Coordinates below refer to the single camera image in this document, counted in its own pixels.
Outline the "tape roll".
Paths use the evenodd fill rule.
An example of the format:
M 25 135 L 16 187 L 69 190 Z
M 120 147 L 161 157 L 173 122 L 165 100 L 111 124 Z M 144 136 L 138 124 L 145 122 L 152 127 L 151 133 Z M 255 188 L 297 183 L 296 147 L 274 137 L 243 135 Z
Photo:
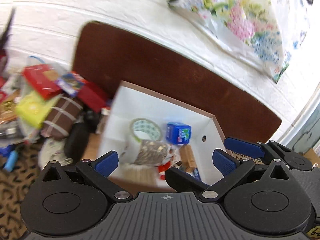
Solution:
M 146 118 L 136 118 L 130 122 L 130 135 L 137 142 L 142 140 L 161 141 L 163 138 L 161 128 Z

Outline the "light blue tube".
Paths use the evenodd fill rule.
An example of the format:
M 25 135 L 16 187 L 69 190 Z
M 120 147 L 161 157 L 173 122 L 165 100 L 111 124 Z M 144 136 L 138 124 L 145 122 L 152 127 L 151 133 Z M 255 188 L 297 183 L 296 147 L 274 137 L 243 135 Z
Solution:
M 18 159 L 18 152 L 16 150 L 11 151 L 7 159 L 7 162 L 4 165 L 4 169 L 7 172 L 11 172 L 16 165 L 17 159 Z

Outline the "blue gum box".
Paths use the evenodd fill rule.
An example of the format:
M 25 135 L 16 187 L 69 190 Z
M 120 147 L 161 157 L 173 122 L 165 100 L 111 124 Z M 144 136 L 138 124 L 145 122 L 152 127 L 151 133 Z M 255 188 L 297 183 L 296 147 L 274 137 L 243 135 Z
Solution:
M 191 126 L 180 122 L 169 122 L 165 138 L 174 145 L 188 144 L 191 138 Z

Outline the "blue white small box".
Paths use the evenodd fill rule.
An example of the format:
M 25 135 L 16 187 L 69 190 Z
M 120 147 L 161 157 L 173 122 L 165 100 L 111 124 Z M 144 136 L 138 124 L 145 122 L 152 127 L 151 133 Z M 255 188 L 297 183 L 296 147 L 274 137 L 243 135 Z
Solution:
M 87 81 L 76 72 L 68 72 L 60 76 L 55 83 L 72 98 L 84 87 Z

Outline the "brown pouch with white stripes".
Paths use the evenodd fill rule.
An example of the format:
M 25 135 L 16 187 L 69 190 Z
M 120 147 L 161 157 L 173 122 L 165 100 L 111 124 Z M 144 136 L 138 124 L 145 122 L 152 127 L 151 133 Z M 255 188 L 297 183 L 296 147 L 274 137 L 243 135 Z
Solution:
M 83 103 L 79 99 L 61 94 L 42 123 L 41 135 L 57 141 L 65 139 L 82 110 Z

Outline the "dark red box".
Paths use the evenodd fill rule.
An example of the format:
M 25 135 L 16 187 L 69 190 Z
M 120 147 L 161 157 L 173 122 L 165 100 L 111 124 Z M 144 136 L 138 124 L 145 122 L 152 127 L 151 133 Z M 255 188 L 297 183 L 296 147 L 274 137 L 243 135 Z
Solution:
M 93 82 L 86 82 L 77 93 L 79 98 L 88 108 L 99 113 L 105 107 L 108 94 Z

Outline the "shiny snack wrapper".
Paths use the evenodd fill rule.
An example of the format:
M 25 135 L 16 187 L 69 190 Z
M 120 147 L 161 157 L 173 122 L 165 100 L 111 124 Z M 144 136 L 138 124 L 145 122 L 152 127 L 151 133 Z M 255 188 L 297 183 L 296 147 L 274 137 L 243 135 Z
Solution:
M 176 154 L 176 148 L 162 141 L 142 140 L 135 165 L 163 166 Z

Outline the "large brown cardboard box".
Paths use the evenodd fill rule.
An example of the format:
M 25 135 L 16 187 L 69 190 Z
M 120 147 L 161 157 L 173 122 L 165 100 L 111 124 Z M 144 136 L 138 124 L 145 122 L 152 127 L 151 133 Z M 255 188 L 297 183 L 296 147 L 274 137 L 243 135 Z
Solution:
M 213 165 L 212 154 L 217 148 L 225 148 L 225 135 L 216 116 L 125 81 L 121 81 L 112 101 L 97 153 L 98 157 L 109 151 L 118 153 L 119 166 L 110 177 L 128 182 L 124 165 L 137 158 L 139 139 L 167 142 L 165 134 L 170 122 L 191 127 L 189 144 L 201 180 L 208 185 L 221 180 L 223 175 Z

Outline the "yellow green medicine box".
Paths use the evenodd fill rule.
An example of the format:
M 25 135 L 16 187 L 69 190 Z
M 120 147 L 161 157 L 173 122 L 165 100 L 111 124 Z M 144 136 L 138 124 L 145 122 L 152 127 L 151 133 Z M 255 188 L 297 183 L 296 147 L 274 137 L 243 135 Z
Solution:
M 45 100 L 38 92 L 32 91 L 22 98 L 15 111 L 19 118 L 34 128 L 41 128 L 42 123 L 60 99 L 60 94 Z

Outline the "red flat box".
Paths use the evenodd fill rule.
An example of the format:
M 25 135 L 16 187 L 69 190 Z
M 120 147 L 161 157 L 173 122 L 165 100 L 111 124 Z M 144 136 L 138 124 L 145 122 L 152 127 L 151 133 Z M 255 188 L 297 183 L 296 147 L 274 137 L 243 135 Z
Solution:
M 44 100 L 51 99 L 62 92 L 62 89 L 55 82 L 60 75 L 48 64 L 24 67 L 22 75 Z

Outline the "floral pillow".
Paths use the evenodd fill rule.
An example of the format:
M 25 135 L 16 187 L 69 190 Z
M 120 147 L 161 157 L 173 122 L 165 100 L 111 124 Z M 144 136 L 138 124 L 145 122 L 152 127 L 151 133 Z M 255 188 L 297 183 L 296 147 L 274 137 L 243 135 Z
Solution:
M 168 0 L 168 6 L 274 83 L 289 65 L 270 0 Z

